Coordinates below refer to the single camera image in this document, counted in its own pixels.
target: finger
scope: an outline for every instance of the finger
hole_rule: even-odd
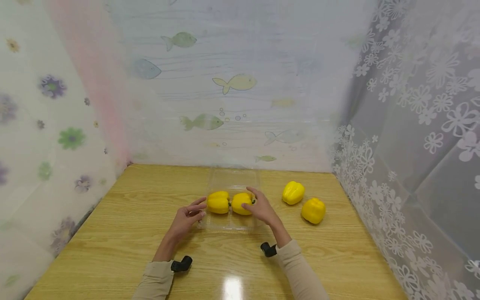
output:
[[[245,208],[245,209],[248,210],[249,212],[253,212],[253,210],[255,209],[255,208],[253,207],[253,205],[246,204],[246,203],[242,203],[242,204],[241,204],[241,207]]]
[[[190,205],[190,206],[187,206],[186,209],[189,213],[191,212],[194,212],[194,211],[197,211],[197,210],[201,210],[201,209],[204,209],[204,208],[207,208],[207,203],[202,203],[202,204],[197,204],[197,205]]]
[[[188,219],[190,220],[190,222],[193,224],[197,221],[200,221],[201,219],[203,219],[203,217],[206,215],[206,212],[201,212],[199,214],[196,214],[194,216],[191,216],[189,217]]]
[[[255,198],[260,198],[260,197],[265,197],[264,193],[262,193],[261,191],[257,190],[256,188],[253,188],[251,186],[247,186],[247,190],[251,191],[254,195],[255,195]]]
[[[189,213],[188,216],[197,215],[197,214],[201,213],[202,211],[203,211],[203,210],[196,210],[196,211],[194,211],[194,212]]]
[[[205,200],[207,200],[207,197],[202,197],[200,199],[197,199],[197,200],[193,201],[192,204],[190,204],[189,206],[200,204]]]

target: wooden table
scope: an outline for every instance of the wooden table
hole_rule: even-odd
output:
[[[373,240],[332,174],[261,172],[263,192],[295,238],[332,300],[406,299]],[[300,180],[327,207],[319,226],[281,202],[284,185]],[[27,300],[130,299],[178,207],[204,195],[208,169],[132,165],[118,179]],[[293,299],[288,281],[259,249],[258,232],[195,229],[176,260],[193,258],[177,274],[169,300]]]

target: clear plastic container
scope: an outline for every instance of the clear plastic container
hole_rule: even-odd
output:
[[[229,168],[211,168],[206,196],[217,191],[228,192],[230,201],[235,194],[248,192],[247,186],[261,190],[258,170],[229,166]],[[253,231],[261,223],[252,215],[242,216],[232,211],[227,214],[215,214],[206,209],[206,215],[199,223],[199,228],[211,230],[246,230]]]

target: person's left hand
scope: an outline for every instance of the person's left hand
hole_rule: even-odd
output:
[[[187,235],[192,225],[205,216],[205,212],[202,211],[207,207],[206,203],[202,203],[205,200],[206,197],[203,197],[193,201],[189,206],[179,208],[166,236],[177,243],[180,242]]]

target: beige sleeve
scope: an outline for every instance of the beige sleeve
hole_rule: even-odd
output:
[[[296,240],[276,248],[280,266],[287,275],[295,300],[328,300],[328,294],[317,274],[301,254]]]
[[[172,262],[149,263],[132,300],[165,300],[173,282]]]

